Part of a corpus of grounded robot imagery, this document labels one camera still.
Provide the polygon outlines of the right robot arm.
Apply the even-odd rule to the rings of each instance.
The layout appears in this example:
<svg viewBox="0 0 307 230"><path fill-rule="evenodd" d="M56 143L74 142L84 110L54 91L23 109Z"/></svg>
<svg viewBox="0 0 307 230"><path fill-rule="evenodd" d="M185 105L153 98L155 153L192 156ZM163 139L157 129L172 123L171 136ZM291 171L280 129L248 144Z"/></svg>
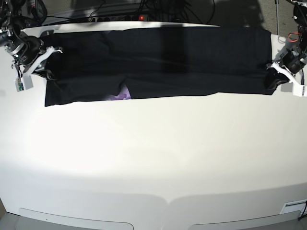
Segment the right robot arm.
<svg viewBox="0 0 307 230"><path fill-rule="evenodd" d="M20 82L36 74L48 81L58 77L53 70L54 53L62 53L62 47L54 47L44 37L27 35L23 29L42 25L48 16L42 0L2 0L0 2L0 46L12 56L12 67Z"/></svg>

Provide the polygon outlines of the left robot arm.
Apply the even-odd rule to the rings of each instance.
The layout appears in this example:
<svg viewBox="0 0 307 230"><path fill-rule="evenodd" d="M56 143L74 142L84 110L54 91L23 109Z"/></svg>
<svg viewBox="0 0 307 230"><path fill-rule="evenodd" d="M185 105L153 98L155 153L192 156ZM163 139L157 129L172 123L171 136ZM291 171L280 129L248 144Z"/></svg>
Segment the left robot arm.
<svg viewBox="0 0 307 230"><path fill-rule="evenodd" d="M304 67L307 65L307 2L305 0L290 2L294 6L293 19L297 24L297 32L288 34L287 44L267 65L270 74L264 85L267 90L274 91L279 85L290 83L293 95L306 97Z"/></svg>

